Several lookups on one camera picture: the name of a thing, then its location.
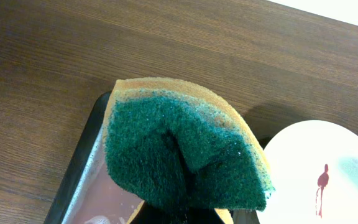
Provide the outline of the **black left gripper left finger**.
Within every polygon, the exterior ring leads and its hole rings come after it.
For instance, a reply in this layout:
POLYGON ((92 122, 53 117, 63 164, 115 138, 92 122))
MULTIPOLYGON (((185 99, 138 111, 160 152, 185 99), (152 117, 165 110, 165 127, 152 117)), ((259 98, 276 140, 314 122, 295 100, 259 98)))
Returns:
POLYGON ((129 224, 179 224, 185 223, 185 216, 172 215, 165 213, 159 208, 155 208, 147 202, 143 201, 136 212, 133 213, 132 218, 129 219, 129 224))

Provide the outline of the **cream plate with red stain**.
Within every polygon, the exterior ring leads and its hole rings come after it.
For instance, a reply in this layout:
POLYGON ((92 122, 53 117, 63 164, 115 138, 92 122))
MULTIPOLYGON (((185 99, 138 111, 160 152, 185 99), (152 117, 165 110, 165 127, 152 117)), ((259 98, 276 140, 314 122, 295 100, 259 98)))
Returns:
POLYGON ((264 149, 275 191, 260 223, 358 223, 358 136, 327 121, 302 121, 264 149))

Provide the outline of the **green and yellow sponge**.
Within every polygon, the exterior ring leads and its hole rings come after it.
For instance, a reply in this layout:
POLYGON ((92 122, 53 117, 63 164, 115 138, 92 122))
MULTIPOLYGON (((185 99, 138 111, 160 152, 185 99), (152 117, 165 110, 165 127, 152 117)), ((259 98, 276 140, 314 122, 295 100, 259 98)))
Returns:
POLYGON ((118 80, 103 121, 108 174, 168 213, 264 210, 270 168, 243 117, 211 90, 172 78, 118 80))

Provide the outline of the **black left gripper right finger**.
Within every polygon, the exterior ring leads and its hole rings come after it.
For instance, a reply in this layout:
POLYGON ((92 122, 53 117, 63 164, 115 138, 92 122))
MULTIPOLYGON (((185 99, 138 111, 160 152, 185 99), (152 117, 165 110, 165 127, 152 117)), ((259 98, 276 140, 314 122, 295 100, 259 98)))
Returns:
POLYGON ((215 210, 190 208, 186 213, 187 224, 224 224, 215 210))

